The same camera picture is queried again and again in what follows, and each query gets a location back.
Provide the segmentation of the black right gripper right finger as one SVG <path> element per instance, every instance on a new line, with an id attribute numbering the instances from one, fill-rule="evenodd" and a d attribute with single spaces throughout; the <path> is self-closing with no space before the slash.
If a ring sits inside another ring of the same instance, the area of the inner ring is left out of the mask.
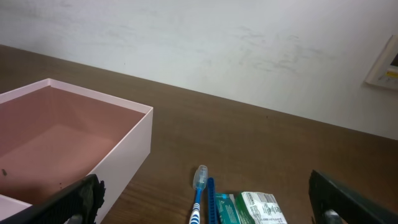
<path id="1" fill-rule="evenodd" d="M 310 175 L 308 194 L 316 224 L 397 223 L 396 213 L 317 170 Z"/>

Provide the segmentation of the green white soap packet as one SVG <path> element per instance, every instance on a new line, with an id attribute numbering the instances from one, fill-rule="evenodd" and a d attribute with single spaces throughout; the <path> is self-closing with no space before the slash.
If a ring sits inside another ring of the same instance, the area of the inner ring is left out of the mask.
<path id="1" fill-rule="evenodd" d="M 235 202 L 242 224 L 287 224 L 272 194 L 240 192 Z"/>

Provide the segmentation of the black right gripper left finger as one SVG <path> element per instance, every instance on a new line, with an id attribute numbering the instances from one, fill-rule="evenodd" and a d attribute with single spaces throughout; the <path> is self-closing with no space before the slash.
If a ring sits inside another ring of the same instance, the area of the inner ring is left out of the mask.
<path id="1" fill-rule="evenodd" d="M 65 187 L 47 201 L 32 205 L 1 221 L 1 224 L 84 223 L 95 224 L 104 204 L 104 181 L 90 174 Z"/>

